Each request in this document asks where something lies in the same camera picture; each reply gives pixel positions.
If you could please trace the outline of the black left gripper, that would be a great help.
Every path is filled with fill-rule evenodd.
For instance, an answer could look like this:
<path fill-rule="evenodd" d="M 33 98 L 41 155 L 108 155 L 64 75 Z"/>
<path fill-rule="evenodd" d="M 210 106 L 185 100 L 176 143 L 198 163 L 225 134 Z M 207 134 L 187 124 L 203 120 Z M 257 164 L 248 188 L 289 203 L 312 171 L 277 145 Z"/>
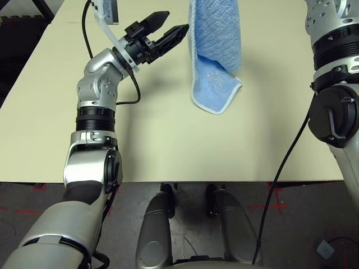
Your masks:
<path fill-rule="evenodd" d="M 150 41 L 147 36 L 161 28 L 169 16 L 169 11 L 156 11 L 143 19 L 135 21 L 125 28 L 126 52 L 130 55 L 136 65 L 152 63 L 159 56 L 163 56 L 176 47 L 186 36 L 189 25 L 177 25 L 168 30 L 156 42 Z"/>

